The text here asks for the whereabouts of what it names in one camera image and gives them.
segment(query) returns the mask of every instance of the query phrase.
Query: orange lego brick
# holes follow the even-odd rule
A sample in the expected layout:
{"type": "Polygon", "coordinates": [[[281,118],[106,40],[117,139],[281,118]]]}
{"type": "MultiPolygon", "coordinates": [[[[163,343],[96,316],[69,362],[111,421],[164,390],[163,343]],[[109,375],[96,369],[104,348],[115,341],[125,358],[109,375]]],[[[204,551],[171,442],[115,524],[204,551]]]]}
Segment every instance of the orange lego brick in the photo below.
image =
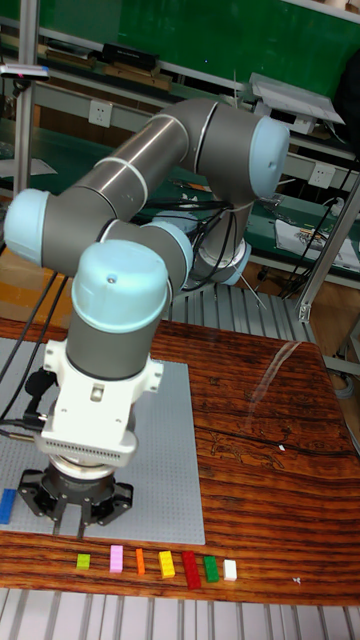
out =
{"type": "Polygon", "coordinates": [[[138,575],[143,576],[145,573],[145,563],[142,549],[136,549],[136,562],[138,566],[138,575]]]}

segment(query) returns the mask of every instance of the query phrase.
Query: electrical outlet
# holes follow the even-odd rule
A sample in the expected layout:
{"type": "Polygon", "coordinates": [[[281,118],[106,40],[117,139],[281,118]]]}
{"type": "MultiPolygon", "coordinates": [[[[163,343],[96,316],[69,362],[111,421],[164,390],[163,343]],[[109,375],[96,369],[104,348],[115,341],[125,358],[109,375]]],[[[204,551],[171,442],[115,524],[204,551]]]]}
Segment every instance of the electrical outlet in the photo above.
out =
{"type": "Polygon", "coordinates": [[[97,124],[99,127],[110,127],[112,112],[111,102],[91,100],[89,111],[89,122],[97,124]]]}
{"type": "Polygon", "coordinates": [[[331,180],[335,175],[335,167],[331,164],[315,164],[314,170],[310,176],[308,184],[314,185],[314,187],[320,187],[320,189],[327,189],[330,187],[331,180]]]}

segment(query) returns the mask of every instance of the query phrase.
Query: green lego brick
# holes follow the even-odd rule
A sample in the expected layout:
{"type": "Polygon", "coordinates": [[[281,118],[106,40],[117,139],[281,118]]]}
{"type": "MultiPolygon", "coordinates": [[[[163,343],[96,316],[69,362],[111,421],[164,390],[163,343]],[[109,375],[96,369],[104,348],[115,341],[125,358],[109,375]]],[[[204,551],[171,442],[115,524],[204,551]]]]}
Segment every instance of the green lego brick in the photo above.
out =
{"type": "Polygon", "coordinates": [[[206,582],[219,582],[219,572],[216,566],[216,558],[214,556],[204,556],[204,567],[206,574],[206,582]]]}
{"type": "Polygon", "coordinates": [[[76,568],[77,569],[88,569],[90,567],[90,555],[88,553],[79,553],[76,568]]]}

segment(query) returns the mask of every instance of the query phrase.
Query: gray baseplate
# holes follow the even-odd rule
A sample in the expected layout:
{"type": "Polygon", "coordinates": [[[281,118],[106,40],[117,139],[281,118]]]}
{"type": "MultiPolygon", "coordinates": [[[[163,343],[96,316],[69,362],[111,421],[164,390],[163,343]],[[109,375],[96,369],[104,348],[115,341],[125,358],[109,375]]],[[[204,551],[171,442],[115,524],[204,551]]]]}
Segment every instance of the gray baseplate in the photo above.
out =
{"type": "MultiPolygon", "coordinates": [[[[0,339],[0,368],[13,344],[13,340],[0,339]]],[[[12,396],[33,346],[21,346],[1,383],[1,410],[12,396]]],[[[42,365],[43,350],[39,350],[33,371],[42,365]]],[[[56,395],[53,387],[44,396],[40,410],[46,413],[56,395]]],[[[23,391],[9,417],[22,417],[29,401],[30,396],[23,391]]],[[[134,486],[133,508],[105,527],[88,527],[85,537],[205,544],[187,365],[166,362],[159,392],[144,393],[136,403],[135,414],[139,449],[128,467],[115,474],[119,482],[134,486]]],[[[17,489],[24,469],[44,470],[47,464],[47,456],[35,445],[0,438],[0,495],[5,488],[17,489]]],[[[79,508],[69,505],[60,534],[76,535],[79,517],[79,508]]],[[[17,495],[10,523],[0,525],[0,529],[51,534],[53,523],[49,518],[34,516],[17,495]]]]}

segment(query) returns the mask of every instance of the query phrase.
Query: light blue joint cap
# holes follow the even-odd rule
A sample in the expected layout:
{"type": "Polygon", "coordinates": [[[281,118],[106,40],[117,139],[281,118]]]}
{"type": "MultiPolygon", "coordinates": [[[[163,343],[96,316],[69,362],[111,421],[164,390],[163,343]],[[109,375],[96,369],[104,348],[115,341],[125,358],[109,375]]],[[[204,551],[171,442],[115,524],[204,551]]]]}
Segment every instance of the light blue joint cap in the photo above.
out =
{"type": "Polygon", "coordinates": [[[287,127],[264,116],[255,127],[251,140],[249,175],[258,198],[270,198],[282,174],[289,148],[287,127]]]}
{"type": "Polygon", "coordinates": [[[74,309],[99,331],[137,331],[162,312],[167,280],[165,263],[152,249],[127,240],[96,242],[80,258],[74,309]]]}
{"type": "Polygon", "coordinates": [[[158,227],[159,229],[164,229],[164,231],[167,231],[167,233],[169,233],[176,240],[176,242],[178,243],[178,245],[180,246],[180,249],[184,254],[185,263],[186,263],[186,274],[185,274],[184,281],[182,283],[184,284],[188,279],[188,275],[190,273],[190,269],[192,267],[192,263],[194,259],[194,254],[193,254],[193,250],[192,250],[192,246],[189,238],[185,235],[183,231],[181,231],[181,229],[179,229],[179,227],[169,222],[164,222],[161,220],[159,221],[154,220],[149,224],[144,224],[143,227],[158,227]]]}
{"type": "Polygon", "coordinates": [[[48,191],[24,189],[8,208],[4,238],[10,251],[21,258],[42,264],[42,238],[48,191]]]}
{"type": "Polygon", "coordinates": [[[245,253],[241,259],[241,261],[239,262],[239,264],[236,265],[236,267],[234,267],[235,271],[232,274],[232,276],[230,276],[230,278],[228,278],[228,280],[226,280],[225,282],[223,282],[223,284],[228,284],[230,287],[232,287],[234,284],[237,283],[237,281],[240,279],[242,272],[244,271],[249,258],[250,258],[250,254],[251,254],[251,245],[248,244],[247,242],[245,243],[246,247],[245,247],[245,253]]]}

